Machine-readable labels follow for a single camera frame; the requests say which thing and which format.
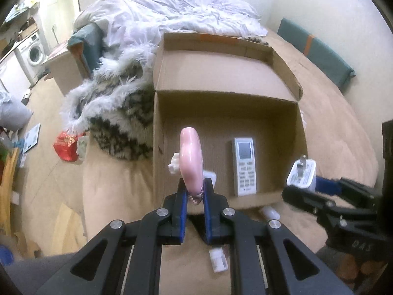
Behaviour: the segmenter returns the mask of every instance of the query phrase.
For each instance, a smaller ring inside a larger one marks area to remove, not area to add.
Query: pink toy
[[[200,199],[203,187],[203,158],[197,131],[192,127],[180,133],[179,168],[187,191]]]

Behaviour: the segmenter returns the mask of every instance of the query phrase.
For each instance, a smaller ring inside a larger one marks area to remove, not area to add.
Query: red snack bag
[[[76,161],[78,159],[78,154],[76,154],[78,137],[84,135],[86,135],[86,133],[82,133],[77,136],[70,136],[67,132],[61,132],[53,144],[58,156],[64,161]]]

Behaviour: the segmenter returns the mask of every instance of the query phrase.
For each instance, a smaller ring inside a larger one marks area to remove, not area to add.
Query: black pole
[[[393,120],[382,123],[382,136],[385,173],[378,221],[386,230],[393,232]]]

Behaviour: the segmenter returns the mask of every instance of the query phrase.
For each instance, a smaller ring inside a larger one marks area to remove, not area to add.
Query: remote control screen
[[[251,145],[250,142],[239,142],[239,158],[241,160],[251,158]]]

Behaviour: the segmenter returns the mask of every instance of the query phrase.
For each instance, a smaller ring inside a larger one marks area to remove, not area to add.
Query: cardboard box
[[[20,40],[22,41],[24,38],[28,37],[29,35],[31,35],[34,31],[36,31],[38,29],[37,27],[37,23],[33,23],[32,25],[30,25],[26,30],[22,31],[20,33]]]
[[[179,152],[180,131],[194,127],[204,169],[217,174],[215,191],[235,209],[281,200],[293,162],[307,146],[298,101],[303,90],[284,60],[269,46],[237,38],[165,33],[153,71],[154,200],[177,190],[168,164]],[[237,197],[231,141],[252,137],[257,194]],[[189,213],[203,205],[189,205]]]

